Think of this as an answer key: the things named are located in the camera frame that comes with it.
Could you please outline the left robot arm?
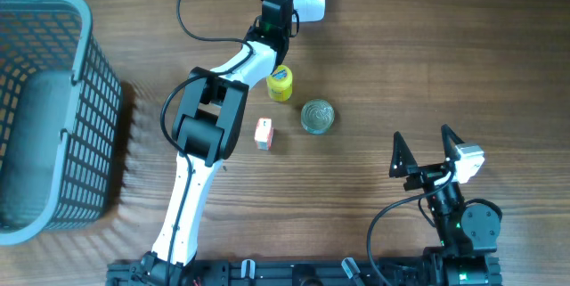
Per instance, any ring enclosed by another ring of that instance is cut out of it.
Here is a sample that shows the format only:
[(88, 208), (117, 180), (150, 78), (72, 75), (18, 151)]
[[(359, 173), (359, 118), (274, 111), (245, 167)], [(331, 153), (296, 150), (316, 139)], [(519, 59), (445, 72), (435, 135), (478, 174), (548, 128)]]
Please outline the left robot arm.
[(176, 179), (151, 251), (125, 267), (109, 266), (109, 285), (188, 285), (208, 190), (238, 142), (248, 92), (282, 64), (298, 33), (295, 0), (261, 0), (262, 11), (226, 64), (196, 67), (173, 90), (182, 96), (173, 125), (162, 127), (176, 149)]

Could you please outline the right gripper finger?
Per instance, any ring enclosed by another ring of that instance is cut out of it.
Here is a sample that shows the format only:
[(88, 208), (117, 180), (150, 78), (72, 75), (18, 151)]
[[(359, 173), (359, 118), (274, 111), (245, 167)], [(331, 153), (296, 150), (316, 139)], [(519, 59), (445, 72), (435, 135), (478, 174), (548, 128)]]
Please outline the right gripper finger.
[(419, 172), (419, 166), (410, 151), (409, 146), (400, 132), (393, 137), (393, 153), (390, 163), (390, 177), (411, 176)]
[(463, 140), (460, 139), (447, 124), (443, 124), (441, 126), (441, 132), (444, 147), (444, 156), (447, 159), (457, 159), (457, 152), (455, 151), (454, 146), (463, 144)]

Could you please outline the red white small carton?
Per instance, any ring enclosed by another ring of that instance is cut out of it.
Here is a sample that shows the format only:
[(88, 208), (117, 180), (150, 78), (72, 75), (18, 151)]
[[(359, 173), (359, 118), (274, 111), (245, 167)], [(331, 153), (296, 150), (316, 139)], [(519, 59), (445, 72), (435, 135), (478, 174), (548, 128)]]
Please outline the red white small carton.
[(273, 121), (270, 118), (260, 118), (256, 124), (254, 135), (259, 150), (269, 151), (273, 141)]

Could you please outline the yellow cylindrical bottle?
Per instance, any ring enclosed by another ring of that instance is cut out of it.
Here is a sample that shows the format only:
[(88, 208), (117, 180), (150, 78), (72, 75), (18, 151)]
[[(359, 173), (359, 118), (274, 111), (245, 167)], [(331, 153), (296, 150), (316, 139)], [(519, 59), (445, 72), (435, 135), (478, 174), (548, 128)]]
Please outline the yellow cylindrical bottle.
[(293, 92), (293, 75), (289, 67), (279, 65), (265, 79), (269, 97), (276, 102), (287, 101)]

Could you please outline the silver tin can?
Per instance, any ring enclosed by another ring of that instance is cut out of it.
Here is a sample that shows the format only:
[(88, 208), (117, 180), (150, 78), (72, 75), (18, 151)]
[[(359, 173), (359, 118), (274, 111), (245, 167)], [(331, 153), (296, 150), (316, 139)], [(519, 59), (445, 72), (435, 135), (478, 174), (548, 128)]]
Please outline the silver tin can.
[(312, 135), (324, 135), (335, 120), (335, 111), (322, 99), (308, 101), (301, 110), (301, 125)]

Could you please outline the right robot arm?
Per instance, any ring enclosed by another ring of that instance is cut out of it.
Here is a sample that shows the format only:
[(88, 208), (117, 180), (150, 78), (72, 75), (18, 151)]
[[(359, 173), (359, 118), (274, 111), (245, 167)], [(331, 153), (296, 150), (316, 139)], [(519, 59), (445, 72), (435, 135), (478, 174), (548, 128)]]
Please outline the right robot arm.
[(500, 285), (497, 250), (502, 212), (484, 199), (466, 200), (460, 186), (476, 175), (485, 153), (443, 125), (444, 161), (420, 166), (396, 132), (389, 175), (406, 191), (421, 190), (440, 244), (419, 257), (386, 259), (380, 268), (397, 285)]

